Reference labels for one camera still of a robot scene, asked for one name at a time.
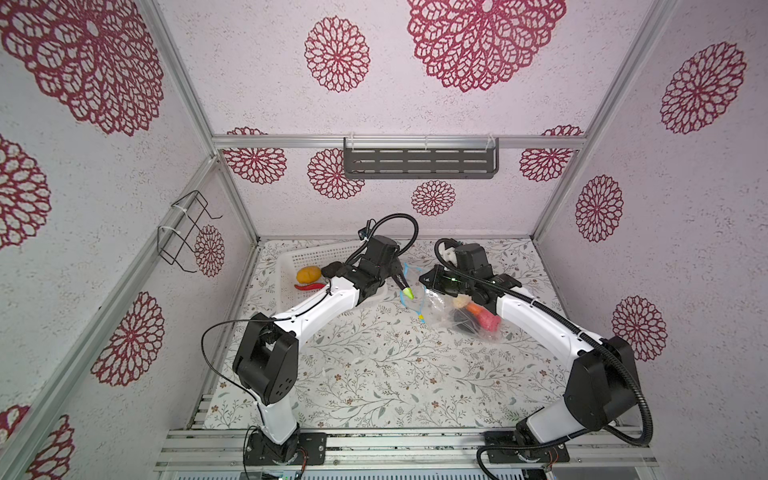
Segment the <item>white perforated plastic basket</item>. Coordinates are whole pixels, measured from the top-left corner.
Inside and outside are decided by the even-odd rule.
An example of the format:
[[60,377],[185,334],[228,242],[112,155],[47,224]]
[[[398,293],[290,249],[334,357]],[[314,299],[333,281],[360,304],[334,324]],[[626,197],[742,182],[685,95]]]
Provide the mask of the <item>white perforated plastic basket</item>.
[[276,259],[274,274],[277,312],[287,311],[315,294],[315,291],[300,291],[295,288],[296,275],[302,268],[324,267],[334,261],[343,261],[359,245],[360,242],[346,241],[304,247],[280,254]]

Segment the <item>orange toy fruit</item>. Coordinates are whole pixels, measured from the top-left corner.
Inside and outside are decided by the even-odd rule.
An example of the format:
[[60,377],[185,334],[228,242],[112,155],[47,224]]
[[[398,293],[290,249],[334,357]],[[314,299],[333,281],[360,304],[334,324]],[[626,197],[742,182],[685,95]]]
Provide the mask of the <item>orange toy fruit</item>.
[[486,317],[487,311],[480,305],[475,303],[469,303],[466,309],[477,319],[478,322],[483,321]]

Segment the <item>red toy chili pepper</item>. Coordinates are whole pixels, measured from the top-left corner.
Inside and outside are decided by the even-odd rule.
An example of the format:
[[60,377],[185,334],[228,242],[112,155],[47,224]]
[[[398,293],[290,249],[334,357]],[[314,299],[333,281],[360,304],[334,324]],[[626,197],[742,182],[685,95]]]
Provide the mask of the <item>red toy chili pepper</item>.
[[326,287],[325,283],[322,282],[314,282],[314,283],[308,283],[308,284],[295,284],[294,288],[298,291],[302,292],[310,292],[310,291],[318,291],[322,290]]

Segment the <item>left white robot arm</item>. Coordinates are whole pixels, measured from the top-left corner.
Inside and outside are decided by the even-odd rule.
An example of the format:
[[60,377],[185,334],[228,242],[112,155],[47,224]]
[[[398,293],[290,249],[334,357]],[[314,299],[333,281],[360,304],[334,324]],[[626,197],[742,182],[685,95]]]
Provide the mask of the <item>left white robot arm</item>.
[[288,396],[297,382],[301,348],[331,320],[377,294],[388,279],[408,290],[400,260],[406,250],[389,237],[374,235],[347,261],[331,265],[318,293],[285,312],[249,320],[232,371],[255,397],[260,431],[268,442],[282,447],[299,429]]

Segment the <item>black textured toy ball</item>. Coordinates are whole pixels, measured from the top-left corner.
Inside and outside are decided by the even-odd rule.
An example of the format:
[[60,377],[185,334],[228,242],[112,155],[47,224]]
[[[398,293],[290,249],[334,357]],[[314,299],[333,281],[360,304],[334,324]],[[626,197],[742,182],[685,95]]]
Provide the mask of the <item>black textured toy ball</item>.
[[324,278],[332,278],[344,267],[344,263],[340,261],[334,261],[321,268],[321,275]]

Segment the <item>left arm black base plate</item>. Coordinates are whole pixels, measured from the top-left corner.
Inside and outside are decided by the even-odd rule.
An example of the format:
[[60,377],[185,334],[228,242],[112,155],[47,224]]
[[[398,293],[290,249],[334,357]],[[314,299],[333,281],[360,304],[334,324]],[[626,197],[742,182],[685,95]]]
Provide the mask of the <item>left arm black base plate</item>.
[[247,467],[276,467],[283,465],[318,466],[325,462],[328,435],[298,430],[285,443],[277,444],[260,430],[249,434],[244,447]]

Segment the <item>yellow toy potato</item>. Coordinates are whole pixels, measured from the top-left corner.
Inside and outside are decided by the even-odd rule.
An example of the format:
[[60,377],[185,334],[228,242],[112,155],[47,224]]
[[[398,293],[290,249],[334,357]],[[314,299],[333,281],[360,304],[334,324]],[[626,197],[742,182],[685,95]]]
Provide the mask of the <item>yellow toy potato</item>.
[[296,273],[296,281],[300,285],[318,283],[323,274],[317,266],[307,266]]

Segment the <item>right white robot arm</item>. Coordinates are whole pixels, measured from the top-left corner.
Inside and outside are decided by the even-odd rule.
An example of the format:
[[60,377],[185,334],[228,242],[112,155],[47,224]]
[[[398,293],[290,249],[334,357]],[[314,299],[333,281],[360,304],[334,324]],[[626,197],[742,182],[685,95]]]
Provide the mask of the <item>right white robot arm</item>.
[[536,340],[568,373],[561,399],[515,428],[519,447],[554,447],[605,430],[633,446],[646,446],[653,420],[629,343],[583,329],[536,299],[507,274],[497,274],[477,243],[442,238],[433,247],[436,265],[420,280],[433,292],[472,301]]

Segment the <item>pink red toy ball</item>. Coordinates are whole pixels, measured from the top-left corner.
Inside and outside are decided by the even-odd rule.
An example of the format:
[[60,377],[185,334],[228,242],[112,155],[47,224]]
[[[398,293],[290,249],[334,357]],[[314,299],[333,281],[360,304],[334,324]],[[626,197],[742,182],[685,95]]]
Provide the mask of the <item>pink red toy ball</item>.
[[501,318],[489,312],[481,312],[477,321],[483,330],[491,333],[497,332],[501,324]]

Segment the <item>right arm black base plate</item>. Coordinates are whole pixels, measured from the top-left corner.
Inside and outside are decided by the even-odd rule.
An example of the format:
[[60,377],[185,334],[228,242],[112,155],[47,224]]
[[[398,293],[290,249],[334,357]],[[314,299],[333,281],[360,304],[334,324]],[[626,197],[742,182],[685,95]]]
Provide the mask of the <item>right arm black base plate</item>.
[[484,455],[492,465],[501,464],[558,464],[571,460],[567,448],[560,444],[546,449],[524,449],[512,430],[483,433]]

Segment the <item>dark oval toy avocado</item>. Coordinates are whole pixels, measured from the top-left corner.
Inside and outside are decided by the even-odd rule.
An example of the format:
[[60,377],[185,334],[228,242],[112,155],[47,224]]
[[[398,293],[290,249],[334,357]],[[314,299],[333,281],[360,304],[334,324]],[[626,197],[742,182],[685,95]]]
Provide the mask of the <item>dark oval toy avocado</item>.
[[455,319],[453,327],[456,331],[471,336],[478,336],[482,332],[482,328],[473,319]]

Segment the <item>clear zip top bag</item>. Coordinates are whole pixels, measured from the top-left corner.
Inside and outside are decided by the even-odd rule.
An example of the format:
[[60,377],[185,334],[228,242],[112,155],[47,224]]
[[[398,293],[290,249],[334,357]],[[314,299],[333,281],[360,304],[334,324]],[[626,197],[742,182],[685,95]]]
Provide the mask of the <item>clear zip top bag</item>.
[[440,265],[435,272],[405,264],[403,276],[411,293],[400,292],[400,302],[430,328],[449,329],[484,341],[501,340],[501,318],[461,293],[458,278]]

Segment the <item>grey slotted wall shelf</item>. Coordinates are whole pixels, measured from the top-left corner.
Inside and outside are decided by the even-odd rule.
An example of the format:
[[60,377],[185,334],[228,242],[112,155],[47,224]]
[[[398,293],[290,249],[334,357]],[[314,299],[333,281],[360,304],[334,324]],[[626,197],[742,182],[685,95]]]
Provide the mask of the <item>grey slotted wall shelf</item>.
[[486,180],[499,171],[498,139],[479,144],[438,147],[359,145],[344,138],[342,166],[355,180]]

